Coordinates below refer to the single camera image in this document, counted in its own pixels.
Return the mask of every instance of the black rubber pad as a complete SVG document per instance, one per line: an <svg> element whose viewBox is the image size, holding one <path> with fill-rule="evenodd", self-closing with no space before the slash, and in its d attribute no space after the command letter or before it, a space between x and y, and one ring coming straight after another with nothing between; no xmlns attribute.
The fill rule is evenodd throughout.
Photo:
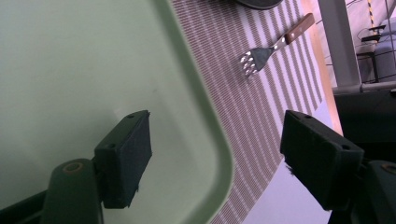
<svg viewBox="0 0 396 224"><path fill-rule="evenodd" d="M149 112L126 116L95 149L95 165L101 181L105 208L131 204L151 158Z"/></svg>
<svg viewBox="0 0 396 224"><path fill-rule="evenodd" d="M311 116L288 110L280 152L323 209L347 209L363 149Z"/></svg>

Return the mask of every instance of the striped tablecloth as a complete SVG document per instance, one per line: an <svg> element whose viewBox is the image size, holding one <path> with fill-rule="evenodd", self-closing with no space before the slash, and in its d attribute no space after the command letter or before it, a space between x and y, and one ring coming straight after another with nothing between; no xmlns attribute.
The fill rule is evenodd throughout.
<svg viewBox="0 0 396 224"><path fill-rule="evenodd" d="M241 75L238 58L272 46L303 17L299 1L268 11L231 0L173 0L173 7L233 149L234 182L213 223L241 223L271 181L286 109L312 114L323 99L308 34L277 52L258 76Z"/></svg>

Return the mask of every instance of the wooden handle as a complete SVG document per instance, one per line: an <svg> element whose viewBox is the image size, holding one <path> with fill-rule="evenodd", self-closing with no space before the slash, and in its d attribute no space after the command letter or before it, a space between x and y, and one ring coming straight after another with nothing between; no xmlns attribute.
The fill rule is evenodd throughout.
<svg viewBox="0 0 396 224"><path fill-rule="evenodd" d="M290 44L300 35L302 35L311 25L315 23L314 15L312 13L306 14L297 24L295 24L285 34L286 43Z"/></svg>

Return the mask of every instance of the white surface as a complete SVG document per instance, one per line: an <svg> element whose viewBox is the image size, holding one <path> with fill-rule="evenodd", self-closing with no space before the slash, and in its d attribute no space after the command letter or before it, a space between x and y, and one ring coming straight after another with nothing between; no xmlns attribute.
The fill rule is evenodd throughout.
<svg viewBox="0 0 396 224"><path fill-rule="evenodd" d="M332 128L329 109L323 101L313 115ZM331 212L324 211L282 161L276 173L244 220L244 224L326 224Z"/></svg>

